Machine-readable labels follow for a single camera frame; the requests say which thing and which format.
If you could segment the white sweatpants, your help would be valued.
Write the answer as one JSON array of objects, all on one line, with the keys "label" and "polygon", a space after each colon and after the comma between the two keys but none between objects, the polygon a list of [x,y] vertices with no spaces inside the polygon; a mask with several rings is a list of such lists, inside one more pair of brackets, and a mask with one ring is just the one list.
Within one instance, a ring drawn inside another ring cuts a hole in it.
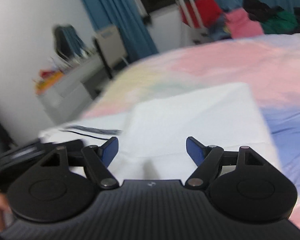
[{"label": "white sweatpants", "polygon": [[228,151],[250,146],[275,168],[282,167],[269,128],[245,83],[140,102],[130,111],[75,124],[120,131],[119,151],[109,165],[118,181],[186,180],[196,168],[186,152],[188,137]]}]

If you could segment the white dressing table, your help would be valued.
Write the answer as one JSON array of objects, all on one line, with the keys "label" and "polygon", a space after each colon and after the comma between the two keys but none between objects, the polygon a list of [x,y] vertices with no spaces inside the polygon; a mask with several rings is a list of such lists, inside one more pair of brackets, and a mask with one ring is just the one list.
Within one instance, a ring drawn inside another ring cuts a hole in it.
[{"label": "white dressing table", "polygon": [[75,120],[100,94],[108,80],[106,68],[94,55],[67,72],[37,98],[56,125]]}]

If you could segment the orange box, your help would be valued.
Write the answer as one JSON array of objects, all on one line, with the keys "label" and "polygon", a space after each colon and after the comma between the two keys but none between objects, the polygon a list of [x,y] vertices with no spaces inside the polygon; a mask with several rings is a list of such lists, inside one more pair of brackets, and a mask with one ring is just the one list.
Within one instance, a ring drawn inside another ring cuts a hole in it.
[{"label": "orange box", "polygon": [[52,87],[57,81],[59,81],[64,74],[61,71],[55,70],[40,70],[39,79],[34,80],[34,90],[37,95],[42,94],[47,89]]}]

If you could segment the pastel bed sheet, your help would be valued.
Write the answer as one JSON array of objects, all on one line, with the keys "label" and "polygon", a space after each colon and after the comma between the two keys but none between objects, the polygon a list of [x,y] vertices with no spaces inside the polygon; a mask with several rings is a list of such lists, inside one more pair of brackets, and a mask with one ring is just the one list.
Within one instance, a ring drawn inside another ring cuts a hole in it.
[{"label": "pastel bed sheet", "polygon": [[285,175],[298,191],[291,215],[300,228],[300,34],[263,35],[172,50],[132,64],[83,113],[116,114],[141,101],[244,82],[262,111]]}]

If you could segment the beige black chair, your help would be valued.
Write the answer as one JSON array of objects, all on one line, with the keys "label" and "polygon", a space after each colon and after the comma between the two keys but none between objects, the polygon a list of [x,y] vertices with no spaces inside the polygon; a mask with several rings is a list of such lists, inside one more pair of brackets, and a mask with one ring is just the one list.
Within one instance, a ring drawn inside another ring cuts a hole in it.
[{"label": "beige black chair", "polygon": [[93,42],[105,66],[109,79],[113,78],[112,70],[121,62],[128,65],[125,45],[122,41],[119,29],[111,24],[98,30],[93,36]]}]

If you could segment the wavy vanity mirror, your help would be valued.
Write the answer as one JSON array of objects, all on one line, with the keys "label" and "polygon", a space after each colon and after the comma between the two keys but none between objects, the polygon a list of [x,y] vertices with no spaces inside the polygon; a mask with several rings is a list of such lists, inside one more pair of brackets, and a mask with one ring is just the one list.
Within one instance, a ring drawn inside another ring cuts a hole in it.
[{"label": "wavy vanity mirror", "polygon": [[55,25],[52,33],[55,39],[55,51],[59,57],[69,61],[82,56],[85,44],[72,25]]}]

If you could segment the pink garment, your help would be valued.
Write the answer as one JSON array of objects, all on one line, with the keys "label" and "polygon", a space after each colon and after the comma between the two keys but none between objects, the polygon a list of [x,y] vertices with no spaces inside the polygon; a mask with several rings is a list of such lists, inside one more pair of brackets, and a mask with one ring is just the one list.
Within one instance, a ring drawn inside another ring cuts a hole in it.
[{"label": "pink garment", "polygon": [[225,14],[225,23],[233,39],[263,35],[264,31],[258,21],[249,19],[243,8],[234,9]]}]

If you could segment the red garment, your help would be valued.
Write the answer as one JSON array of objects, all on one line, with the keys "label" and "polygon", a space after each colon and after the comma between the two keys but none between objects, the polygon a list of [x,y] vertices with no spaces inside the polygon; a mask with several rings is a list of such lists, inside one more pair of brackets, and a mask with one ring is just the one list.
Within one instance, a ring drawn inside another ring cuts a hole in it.
[{"label": "red garment", "polygon": [[[222,10],[218,6],[218,4],[215,0],[194,0],[194,3],[200,14],[203,26],[206,28],[210,28],[213,24],[215,24],[217,19],[222,14]],[[194,27],[199,28],[199,23],[198,23],[198,20],[196,18],[196,15],[194,13],[191,3],[188,0],[186,0],[185,4],[186,4],[187,10],[190,14],[190,17],[194,23]],[[182,22],[185,23],[186,25],[189,25],[188,21],[186,19],[186,16],[185,16],[183,10],[181,9],[181,7],[180,7],[180,12],[181,12],[181,17],[182,17]]]}]

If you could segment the black garment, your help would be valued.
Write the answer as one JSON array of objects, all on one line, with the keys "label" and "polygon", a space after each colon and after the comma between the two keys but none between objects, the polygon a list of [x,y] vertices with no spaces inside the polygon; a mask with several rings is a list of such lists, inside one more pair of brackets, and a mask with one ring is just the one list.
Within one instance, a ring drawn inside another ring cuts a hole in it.
[{"label": "black garment", "polygon": [[280,6],[269,7],[259,0],[243,0],[243,9],[248,13],[250,20],[258,22],[266,22],[284,10]]}]

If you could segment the green garment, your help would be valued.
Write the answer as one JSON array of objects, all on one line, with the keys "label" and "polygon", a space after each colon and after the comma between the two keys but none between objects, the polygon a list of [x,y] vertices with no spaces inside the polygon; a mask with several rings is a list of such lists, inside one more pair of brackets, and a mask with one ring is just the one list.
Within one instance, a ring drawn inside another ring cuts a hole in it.
[{"label": "green garment", "polygon": [[300,29],[300,21],[294,14],[283,10],[262,22],[261,26],[264,34],[293,34]]}]

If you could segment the left blue curtain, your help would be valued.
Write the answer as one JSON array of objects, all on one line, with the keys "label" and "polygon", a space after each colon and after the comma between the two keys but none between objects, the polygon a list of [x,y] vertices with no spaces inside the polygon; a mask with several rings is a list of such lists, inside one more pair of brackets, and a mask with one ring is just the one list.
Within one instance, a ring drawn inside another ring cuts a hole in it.
[{"label": "left blue curtain", "polygon": [[94,29],[115,25],[131,61],[158,53],[134,0],[82,0]]}]

